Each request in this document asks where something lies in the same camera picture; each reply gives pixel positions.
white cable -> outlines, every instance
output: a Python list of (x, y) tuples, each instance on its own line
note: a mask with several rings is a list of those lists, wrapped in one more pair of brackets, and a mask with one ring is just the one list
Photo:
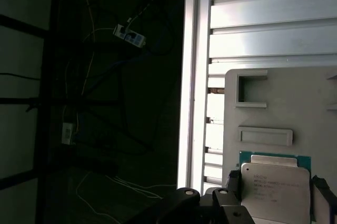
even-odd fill
[(133, 19), (128, 19), (127, 20), (127, 22), (128, 22), (128, 25), (127, 25), (127, 27), (126, 27), (126, 30), (128, 30), (128, 28), (130, 27), (130, 25), (133, 23), (133, 21), (134, 20), (136, 20), (150, 5), (151, 5), (151, 3), (152, 3), (152, 1), (154, 1), (154, 0), (151, 0), (146, 6), (145, 6), (145, 8), (143, 8), (143, 10), (140, 12), (140, 13), (138, 13)]
[(132, 186), (129, 186), (129, 185), (127, 185), (126, 183), (123, 183), (123, 182), (121, 182), (121, 181), (118, 181), (118, 180), (115, 180), (115, 179), (113, 179), (113, 178), (111, 178), (111, 177), (109, 177), (109, 176), (106, 176), (109, 180), (111, 180), (112, 182), (115, 182), (115, 183), (117, 183), (117, 184), (119, 184), (119, 185), (121, 185), (121, 186), (125, 186), (125, 187), (127, 187), (127, 188), (129, 188), (129, 189), (131, 189), (131, 190), (134, 190), (134, 191), (136, 191), (136, 192), (138, 192), (138, 193), (140, 193), (140, 194), (143, 194), (143, 195), (145, 195), (145, 196), (147, 196), (148, 198), (160, 198), (160, 199), (162, 199), (162, 197), (160, 197), (159, 195), (157, 195), (157, 194), (154, 194), (153, 192), (150, 192), (150, 191), (146, 191), (146, 190), (142, 190), (142, 189), (138, 189), (138, 188), (134, 188), (134, 187), (132, 187)]
[(150, 189), (150, 188), (154, 188), (154, 187), (169, 187), (169, 186), (176, 186), (176, 185), (153, 185), (153, 186), (140, 186), (140, 185), (137, 185), (135, 183), (131, 183), (131, 182), (128, 182), (126, 180), (123, 180), (119, 177), (116, 177), (116, 179), (118, 179), (120, 182), (124, 182), (124, 183), (127, 183), (128, 185), (133, 185), (133, 186), (138, 186), (140, 188), (143, 188), (143, 189)]
[(97, 28), (94, 31), (91, 31), (83, 40), (82, 43), (88, 39), (94, 32), (99, 31), (99, 30), (113, 30), (115, 32), (116, 28)]
[(78, 189), (81, 186), (81, 184), (83, 183), (83, 181), (86, 179), (86, 177), (90, 174), (91, 172), (89, 171), (81, 180), (81, 182), (78, 184), (78, 186), (76, 187), (76, 195), (84, 202), (88, 205), (88, 207), (90, 207), (90, 209), (97, 215), (99, 216), (106, 216), (109, 217), (110, 219), (114, 220), (116, 223), (121, 224), (118, 220), (116, 220), (114, 217), (106, 214), (106, 213), (102, 213), (102, 212), (97, 212), (89, 203), (88, 201), (86, 201), (85, 199), (83, 199), (79, 194), (78, 194)]

wall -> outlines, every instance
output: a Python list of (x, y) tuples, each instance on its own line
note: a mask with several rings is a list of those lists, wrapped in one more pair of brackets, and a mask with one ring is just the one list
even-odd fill
[[(47, 29), (51, 0), (0, 0), (0, 14)], [(42, 39), (0, 27), (0, 72), (39, 77)], [(35, 97), (39, 82), (0, 76), (0, 97)], [(36, 111), (0, 105), (0, 178), (33, 167)], [(0, 191), (1, 223), (34, 223), (36, 180)]]

horizontal slat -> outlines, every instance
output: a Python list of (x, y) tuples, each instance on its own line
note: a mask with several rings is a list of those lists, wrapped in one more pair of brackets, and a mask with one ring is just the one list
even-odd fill
[(205, 164), (222, 165), (222, 155), (205, 153)]
[(223, 125), (206, 124), (206, 147), (212, 149), (222, 149), (223, 146)]
[(205, 164), (204, 176), (222, 179), (222, 167)]
[(213, 58), (209, 75), (224, 76), (230, 69), (329, 66), (336, 64), (335, 55), (290, 55)]
[(337, 24), (211, 35), (210, 58), (334, 54)]
[(223, 5), (212, 6), (211, 28), (293, 22), (336, 16), (337, 0), (230, 1)]
[(223, 120), (224, 104), (224, 94), (208, 94), (207, 117)]
[(210, 76), (209, 88), (224, 88), (225, 78), (223, 76)]
[(221, 187), (221, 186), (220, 185), (215, 185), (215, 184), (210, 184), (210, 183), (204, 183), (204, 193), (206, 193), (206, 191), (209, 188), (212, 188), (212, 187)]
[(209, 184), (214, 184), (214, 185), (222, 185), (222, 179), (221, 178), (206, 177), (205, 182), (209, 183)]

white electrical outlet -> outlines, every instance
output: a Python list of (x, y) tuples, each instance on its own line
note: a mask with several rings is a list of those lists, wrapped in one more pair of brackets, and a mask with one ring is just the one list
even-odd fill
[(145, 45), (146, 37), (133, 31), (133, 30), (124, 30), (124, 32), (121, 32), (121, 29), (124, 28), (124, 26), (118, 24), (115, 29), (115, 36), (119, 37), (120, 39), (123, 39), (124, 41), (133, 44), (134, 46), (137, 46), (138, 48), (142, 48)]
[(74, 124), (73, 123), (63, 123), (62, 125), (62, 143), (67, 145), (72, 145)]

power strip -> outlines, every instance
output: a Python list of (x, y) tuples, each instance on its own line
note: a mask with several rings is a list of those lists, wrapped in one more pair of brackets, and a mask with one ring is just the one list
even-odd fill
[(120, 39), (123, 39), (124, 41), (133, 44), (138, 48), (142, 48), (145, 45), (145, 36), (130, 29), (126, 31), (123, 25), (118, 24), (115, 28), (114, 34)]

